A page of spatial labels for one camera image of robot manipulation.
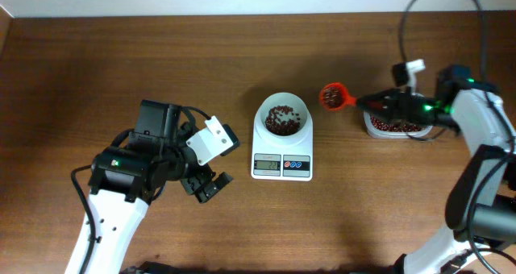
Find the orange plastic measuring scoop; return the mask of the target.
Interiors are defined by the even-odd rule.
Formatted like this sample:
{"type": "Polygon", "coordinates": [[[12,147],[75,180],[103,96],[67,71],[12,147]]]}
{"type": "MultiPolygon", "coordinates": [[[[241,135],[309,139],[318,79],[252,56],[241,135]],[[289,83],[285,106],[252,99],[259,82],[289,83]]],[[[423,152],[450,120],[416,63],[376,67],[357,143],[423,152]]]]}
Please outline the orange plastic measuring scoop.
{"type": "Polygon", "coordinates": [[[349,93],[344,84],[339,82],[325,85],[318,99],[322,107],[328,111],[339,111],[348,106],[356,106],[356,98],[349,93]]]}

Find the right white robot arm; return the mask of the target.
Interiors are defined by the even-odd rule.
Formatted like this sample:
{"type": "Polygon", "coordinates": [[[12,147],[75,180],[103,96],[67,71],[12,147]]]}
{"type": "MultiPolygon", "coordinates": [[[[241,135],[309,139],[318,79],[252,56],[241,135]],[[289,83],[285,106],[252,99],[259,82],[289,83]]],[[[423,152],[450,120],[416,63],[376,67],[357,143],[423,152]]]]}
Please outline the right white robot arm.
{"type": "Polygon", "coordinates": [[[515,130],[494,85],[472,79],[469,68],[450,65],[437,76],[432,98],[410,89],[360,97],[358,108],[383,122],[407,121],[462,134],[471,159],[449,193],[445,224],[422,247],[398,258],[396,273],[457,273],[477,260],[490,272],[489,254],[505,255],[515,243],[514,201],[498,194],[515,184],[515,130]]]}

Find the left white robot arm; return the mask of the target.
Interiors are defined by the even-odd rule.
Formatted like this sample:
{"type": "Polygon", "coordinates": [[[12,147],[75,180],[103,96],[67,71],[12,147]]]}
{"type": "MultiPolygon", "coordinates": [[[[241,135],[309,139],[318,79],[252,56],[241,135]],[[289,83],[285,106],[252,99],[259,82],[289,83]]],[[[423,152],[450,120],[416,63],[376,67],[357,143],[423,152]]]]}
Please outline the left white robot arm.
{"type": "Polygon", "coordinates": [[[199,129],[195,112],[191,106],[143,100],[135,127],[117,135],[87,166],[88,193],[72,170],[85,218],[68,273],[119,272],[134,233],[168,182],[180,182],[199,203],[231,182],[209,162],[235,150],[237,136],[215,116],[207,116],[199,129]]]}

